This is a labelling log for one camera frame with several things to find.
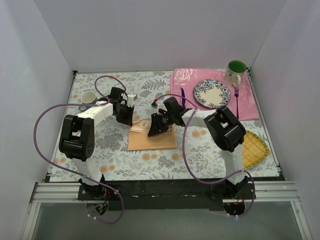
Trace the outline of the orange satin napkin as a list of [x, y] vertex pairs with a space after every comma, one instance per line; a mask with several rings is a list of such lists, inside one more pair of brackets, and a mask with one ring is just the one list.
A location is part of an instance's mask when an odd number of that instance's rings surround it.
[[128, 130], [128, 151], [176, 149], [177, 140], [174, 126], [156, 136], [148, 137], [150, 120], [134, 121]]

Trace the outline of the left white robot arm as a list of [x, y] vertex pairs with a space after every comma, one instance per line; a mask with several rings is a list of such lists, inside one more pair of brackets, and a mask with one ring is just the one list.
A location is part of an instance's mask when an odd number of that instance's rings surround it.
[[138, 99], [136, 94], [127, 94], [123, 89], [112, 87], [107, 98], [98, 99], [93, 92], [82, 96], [83, 111], [76, 115], [66, 115], [62, 123], [59, 140], [59, 151], [84, 174], [79, 179], [85, 193], [95, 200], [106, 196], [106, 187], [101, 184], [104, 176], [90, 160], [95, 149], [95, 127], [110, 116], [115, 116], [117, 122], [132, 126], [134, 103]]

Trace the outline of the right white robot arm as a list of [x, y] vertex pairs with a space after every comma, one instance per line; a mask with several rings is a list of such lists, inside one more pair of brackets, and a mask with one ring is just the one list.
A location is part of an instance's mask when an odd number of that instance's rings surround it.
[[[175, 97], [164, 100], [164, 106], [157, 104], [155, 99], [151, 106], [157, 112], [151, 115], [149, 137], [165, 133], [169, 126], [184, 127], [182, 136], [182, 155], [185, 166], [190, 175], [204, 185], [222, 184], [222, 193], [237, 199], [245, 192], [248, 177], [243, 163], [243, 144], [246, 130], [237, 117], [226, 106], [213, 110], [199, 110], [197, 108], [183, 108]], [[186, 157], [185, 140], [187, 127], [206, 128], [214, 143], [222, 150], [226, 176], [216, 181], [204, 181], [197, 178], [191, 171]]]

